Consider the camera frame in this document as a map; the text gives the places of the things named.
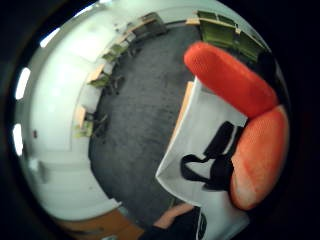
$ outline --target sleeve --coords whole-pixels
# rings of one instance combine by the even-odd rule
[[[155,240],[158,237],[161,237],[165,232],[165,229],[156,226],[151,226],[140,236],[138,240]]]

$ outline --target wooden desk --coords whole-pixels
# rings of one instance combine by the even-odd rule
[[[155,19],[155,18],[150,18],[150,19],[141,21],[139,24],[137,24],[137,25],[135,25],[135,26],[132,26],[132,27],[128,28],[128,29],[124,32],[124,34],[123,34],[120,38],[118,38],[118,39],[116,40],[116,43],[122,43],[122,42],[125,41],[127,38],[129,38],[130,36],[132,37],[132,34],[134,34],[134,33],[133,33],[134,30],[136,30],[136,29],[138,29],[138,28],[140,28],[140,27],[142,27],[142,26],[144,26],[144,25],[146,25],[146,24],[148,24],[148,23],[150,23],[150,22],[156,21],[156,20],[157,20],[157,19]]]
[[[87,111],[83,106],[79,106],[76,110],[75,119],[80,128],[83,127],[83,122],[86,117],[86,112]]]
[[[116,62],[106,63],[103,67],[103,72],[111,75],[115,65],[116,65]]]
[[[199,18],[188,18],[186,20],[186,25],[200,25]]]
[[[171,144],[172,139],[177,134],[177,130],[178,130],[179,126],[180,126],[183,114],[185,113],[186,108],[188,106],[188,102],[189,102],[189,99],[190,99],[192,88],[193,88],[193,82],[189,81],[187,83],[187,87],[186,87],[186,91],[185,91],[185,94],[184,94],[184,97],[183,97],[183,100],[182,100],[182,105],[181,105],[181,108],[180,108],[180,112],[179,112],[179,115],[178,115],[178,118],[177,118],[177,121],[176,121],[176,125],[175,125],[174,130],[173,130],[173,133],[171,135],[169,145]]]
[[[236,28],[234,25],[231,25],[231,24],[228,24],[228,23],[224,23],[224,22],[221,22],[221,21],[215,20],[215,19],[210,19],[210,18],[188,18],[188,19],[186,20],[186,24],[187,24],[187,25],[199,25],[199,24],[200,24],[200,21],[211,22],[211,23],[219,24],[219,25],[222,25],[222,26],[225,26],[225,27],[234,28],[236,34],[240,34],[241,31],[242,31],[240,28]],[[260,45],[261,47],[265,48],[259,41],[257,41],[257,40],[256,40],[254,37],[252,37],[250,34],[247,34],[247,35],[252,39],[252,41],[254,41],[255,43],[257,43],[257,44]]]
[[[93,70],[89,76],[88,76],[88,79],[87,79],[87,82],[91,82],[91,81],[94,81],[94,80],[97,80],[100,73],[102,72],[102,69],[105,67],[105,64],[100,64],[95,70]]]
[[[115,235],[119,240],[137,240],[143,230],[127,219],[118,209],[101,216],[81,220],[65,221],[55,219],[74,239],[98,240]]]

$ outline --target table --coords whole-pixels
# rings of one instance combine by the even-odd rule
[[[102,69],[105,67],[105,64],[100,64],[95,70],[93,70],[90,74],[89,74],[89,76],[88,76],[88,78],[87,78],[87,82],[89,83],[89,82],[91,82],[91,81],[94,81],[94,80],[97,80],[98,79],[98,77],[100,76],[100,73],[101,73],[101,71],[102,71]]]
[[[181,123],[160,163],[156,179],[173,196],[201,208],[207,219],[203,239],[231,239],[249,224],[247,214],[232,205],[226,191],[204,191],[203,183],[185,180],[180,173],[180,159],[187,154],[202,157],[224,121],[243,126],[247,118],[217,95],[204,91],[198,79],[188,96],[190,85],[184,99],[187,106],[185,110],[181,108]],[[207,177],[213,161],[193,166],[193,170]]]
[[[191,90],[193,88],[193,82],[189,81],[187,83],[187,87],[186,87],[186,91],[185,91],[185,94],[184,94],[184,97],[183,97],[183,100],[182,100],[182,104],[181,104],[181,108],[180,108],[180,112],[179,112],[179,115],[178,115],[178,118],[177,118],[177,122],[176,122],[176,125],[174,127],[174,130],[173,130],[173,133],[171,135],[171,138],[170,138],[170,142],[169,142],[169,145],[171,144],[172,142],[172,139],[176,136],[177,134],[177,131],[178,131],[178,128],[181,124],[181,120],[183,118],[183,115],[186,111],[186,108],[188,106],[188,103],[189,103],[189,100],[190,100],[190,95],[191,95]]]
[[[132,42],[133,39],[136,37],[136,35],[134,34],[134,30],[137,30],[138,28],[140,27],[143,27],[144,25],[148,24],[148,23],[151,23],[153,21],[156,21],[157,19],[155,18],[150,18],[150,19],[147,19],[147,20],[142,20],[140,23],[138,23],[137,25],[135,26],[132,26],[130,28],[128,28],[124,34],[122,36],[120,36],[120,38],[118,38],[116,40],[116,43],[122,43],[123,41],[129,41],[129,42]]]
[[[111,75],[112,74],[112,71],[113,71],[113,68],[114,66],[116,65],[116,62],[113,62],[113,63],[106,63],[103,67],[103,72],[106,73],[106,74],[109,74]]]
[[[221,22],[219,20],[215,20],[215,19],[211,19],[211,18],[188,18],[186,20],[186,24],[188,24],[188,25],[199,25],[200,21],[205,21],[205,22],[219,24],[219,25],[222,25],[222,26],[225,26],[225,27],[235,28],[234,25],[231,25],[231,24],[228,24],[228,23],[224,23],[224,22]]]
[[[242,31],[242,30],[241,30],[240,28],[236,28],[236,34],[239,35],[239,34],[241,33],[241,31]]]
[[[83,127],[84,119],[86,117],[86,109],[83,106],[77,107],[75,119],[79,125],[80,128]]]

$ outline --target office chair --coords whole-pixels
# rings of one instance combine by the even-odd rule
[[[111,64],[114,62],[118,63],[118,55],[112,51],[109,51],[108,53],[104,54],[102,58]]]
[[[85,120],[82,128],[79,125],[75,126],[75,137],[91,137],[93,133],[93,121]]]
[[[106,126],[109,120],[109,114],[104,114],[100,119],[97,119],[94,117],[93,114],[90,114],[88,116],[88,119],[90,119],[90,121],[93,122],[92,137],[101,138],[106,131]]]
[[[129,46],[121,46],[120,44],[113,44],[110,50],[118,57],[121,56],[125,51],[127,51]]]
[[[112,76],[107,73],[102,73],[97,80],[91,81],[88,84],[100,88],[102,90],[109,89],[109,95],[119,95],[119,82],[124,80],[124,76]]]
[[[232,203],[251,210],[270,194],[284,167],[289,142],[286,109],[266,81],[222,49],[195,43],[184,62],[207,88],[248,117],[226,161],[234,168],[227,189]]]

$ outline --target desk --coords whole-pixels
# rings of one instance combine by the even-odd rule
[[[113,68],[114,66],[116,65],[116,62],[113,62],[113,63],[106,63],[103,67],[103,72],[106,73],[106,74],[109,74],[111,75],[112,74],[112,71],[113,71]]]
[[[79,106],[76,110],[75,119],[80,128],[83,127],[83,122],[86,117],[86,112],[87,111],[83,106]]]
[[[255,39],[254,37],[252,37],[250,34],[246,34],[255,44],[259,45],[261,48],[266,49],[265,46],[263,46],[262,43],[260,43],[257,39]]]
[[[186,25],[199,25],[199,24],[200,24],[199,18],[188,18],[186,20]]]
[[[222,25],[222,26],[225,26],[225,27],[235,28],[234,25],[231,25],[231,24],[228,24],[228,23],[224,23],[224,22],[221,22],[219,20],[210,19],[210,18],[188,18],[186,20],[186,24],[188,24],[188,25],[199,25],[200,21],[205,21],[205,22],[210,22],[210,23]]]
[[[147,25],[148,23],[154,22],[154,21],[157,21],[157,19],[156,18],[149,18],[146,20],[142,20],[138,24],[128,28],[124,32],[124,34],[116,40],[116,43],[122,43],[123,41],[126,41],[126,40],[128,40],[129,42],[132,42],[134,40],[134,38],[136,38],[136,34],[134,34],[135,30]]]
[[[143,233],[141,228],[117,209],[82,221],[56,220],[56,222],[68,229],[74,239],[106,239],[104,237],[116,235],[119,240],[136,240]],[[90,238],[81,238],[84,235],[89,235]]]
[[[184,115],[184,113],[186,111],[186,108],[187,108],[189,100],[190,100],[190,95],[191,95],[192,88],[193,88],[193,82],[189,81],[187,83],[187,87],[186,87],[186,91],[185,91],[185,94],[184,94],[184,97],[183,97],[183,100],[182,100],[182,105],[181,105],[181,108],[180,108],[180,112],[179,112],[179,115],[178,115],[178,118],[177,118],[176,125],[175,125],[174,130],[173,130],[173,133],[171,135],[169,145],[171,144],[172,139],[177,134],[177,130],[178,130],[180,124],[181,124],[182,117],[183,117],[183,115]]]
[[[187,154],[203,156],[203,151],[219,126],[224,121],[243,126],[246,117],[236,111],[217,95],[202,90],[202,84],[195,79],[190,96],[188,87],[185,110],[165,156],[156,173],[160,185],[175,197],[199,206],[207,218],[207,229],[203,239],[231,239],[249,224],[245,212],[233,207],[226,191],[203,191],[201,182],[187,181],[180,173],[180,159]],[[208,176],[210,164],[194,166],[196,172]]]
[[[91,81],[94,81],[94,80],[97,80],[98,79],[98,77],[99,77],[99,75],[100,75],[100,73],[101,73],[101,71],[102,71],[102,69],[105,67],[105,64],[100,64],[95,70],[93,70],[90,74],[89,74],[89,76],[88,76],[88,78],[87,78],[87,82],[91,82]]]
[[[236,28],[236,34],[239,35],[239,34],[241,33],[241,31],[242,31],[242,30],[241,30],[240,28]]]

